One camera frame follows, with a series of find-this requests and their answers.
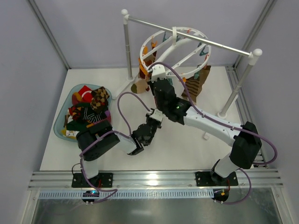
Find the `brown yellow argyle sock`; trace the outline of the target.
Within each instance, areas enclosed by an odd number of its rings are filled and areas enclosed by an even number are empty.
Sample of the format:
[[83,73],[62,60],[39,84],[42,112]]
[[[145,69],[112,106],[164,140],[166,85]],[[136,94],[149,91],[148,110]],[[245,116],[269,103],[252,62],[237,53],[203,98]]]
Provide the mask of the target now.
[[96,113],[101,113],[102,111],[105,111],[108,108],[109,105],[109,98],[110,94],[106,90],[104,86],[97,88],[91,92],[92,94],[92,100],[90,102],[91,108]]

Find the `red sock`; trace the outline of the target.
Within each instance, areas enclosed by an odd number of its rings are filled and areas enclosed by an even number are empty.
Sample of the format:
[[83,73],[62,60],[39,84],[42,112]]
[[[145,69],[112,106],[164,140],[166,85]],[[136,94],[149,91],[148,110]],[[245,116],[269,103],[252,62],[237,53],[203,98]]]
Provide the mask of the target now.
[[155,101],[156,108],[158,108],[158,105],[157,105],[157,98],[156,98],[155,95],[154,95],[153,97],[154,97],[154,101]]

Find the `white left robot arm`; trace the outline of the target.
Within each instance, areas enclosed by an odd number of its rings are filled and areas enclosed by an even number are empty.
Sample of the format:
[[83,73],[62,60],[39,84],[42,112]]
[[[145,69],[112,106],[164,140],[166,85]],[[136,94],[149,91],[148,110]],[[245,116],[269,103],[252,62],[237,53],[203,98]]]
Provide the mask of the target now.
[[151,144],[161,128],[163,114],[155,109],[146,114],[146,123],[139,125],[129,136],[115,131],[108,121],[102,121],[77,135],[83,177],[91,180],[99,175],[98,159],[116,147],[128,155],[137,155]]

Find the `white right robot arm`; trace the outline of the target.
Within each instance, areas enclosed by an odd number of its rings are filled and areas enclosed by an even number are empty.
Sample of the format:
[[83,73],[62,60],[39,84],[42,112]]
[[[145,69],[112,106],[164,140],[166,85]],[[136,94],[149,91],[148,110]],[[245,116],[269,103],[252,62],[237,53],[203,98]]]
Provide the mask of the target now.
[[206,115],[189,101],[177,97],[168,80],[149,81],[148,84],[157,109],[170,121],[198,128],[232,147],[231,152],[219,159],[210,171],[215,185],[225,184],[228,176],[239,168],[251,168],[262,146],[253,123],[232,128],[227,121]]

